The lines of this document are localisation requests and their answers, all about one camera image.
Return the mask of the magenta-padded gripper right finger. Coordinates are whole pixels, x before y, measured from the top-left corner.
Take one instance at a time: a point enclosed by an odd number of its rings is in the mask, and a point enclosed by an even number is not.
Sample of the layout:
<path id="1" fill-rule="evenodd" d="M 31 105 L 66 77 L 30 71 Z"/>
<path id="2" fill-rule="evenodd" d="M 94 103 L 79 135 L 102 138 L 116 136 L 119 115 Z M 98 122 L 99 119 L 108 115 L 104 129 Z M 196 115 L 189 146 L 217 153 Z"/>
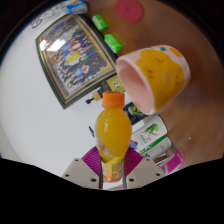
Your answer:
<path id="1" fill-rule="evenodd" d="M 123 188 L 134 189 L 164 177 L 164 173 L 151 159 L 143 158 L 129 148 L 123 161 Z"/>

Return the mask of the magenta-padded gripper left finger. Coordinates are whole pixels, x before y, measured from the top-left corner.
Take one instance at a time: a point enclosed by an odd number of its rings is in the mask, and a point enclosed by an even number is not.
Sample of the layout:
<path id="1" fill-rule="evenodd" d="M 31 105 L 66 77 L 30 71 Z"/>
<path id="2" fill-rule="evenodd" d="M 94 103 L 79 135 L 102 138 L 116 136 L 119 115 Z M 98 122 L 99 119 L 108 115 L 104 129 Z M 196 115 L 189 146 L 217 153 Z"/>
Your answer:
<path id="1" fill-rule="evenodd" d="M 84 188 L 102 189 L 103 174 L 97 148 L 93 147 L 82 158 L 74 158 L 62 177 Z"/>

